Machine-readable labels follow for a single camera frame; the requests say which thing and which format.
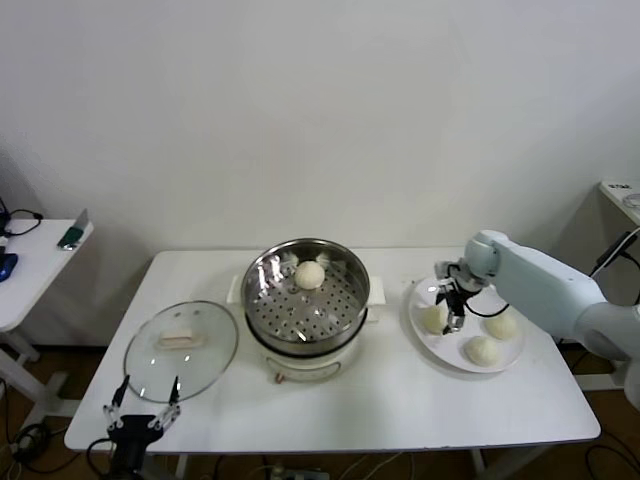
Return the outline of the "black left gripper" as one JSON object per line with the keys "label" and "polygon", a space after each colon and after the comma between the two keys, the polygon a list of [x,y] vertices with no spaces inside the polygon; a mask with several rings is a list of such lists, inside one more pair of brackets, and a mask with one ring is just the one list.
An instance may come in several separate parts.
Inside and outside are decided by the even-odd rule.
{"label": "black left gripper", "polygon": [[107,420],[108,436],[115,445],[111,459],[108,479],[142,479],[141,472],[146,450],[157,442],[177,420],[181,413],[180,381],[174,378],[167,406],[153,415],[120,416],[120,407],[127,392],[129,376],[126,375],[116,388],[111,403],[103,406]]}

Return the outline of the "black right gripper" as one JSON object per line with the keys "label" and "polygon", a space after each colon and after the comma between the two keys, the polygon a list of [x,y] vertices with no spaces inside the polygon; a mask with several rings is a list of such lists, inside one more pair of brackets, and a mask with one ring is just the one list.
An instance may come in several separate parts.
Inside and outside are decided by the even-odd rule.
{"label": "black right gripper", "polygon": [[465,321],[465,303],[468,299],[468,293],[460,290],[456,283],[441,284],[438,287],[434,304],[443,304],[449,311],[443,334],[455,333],[462,329]]}

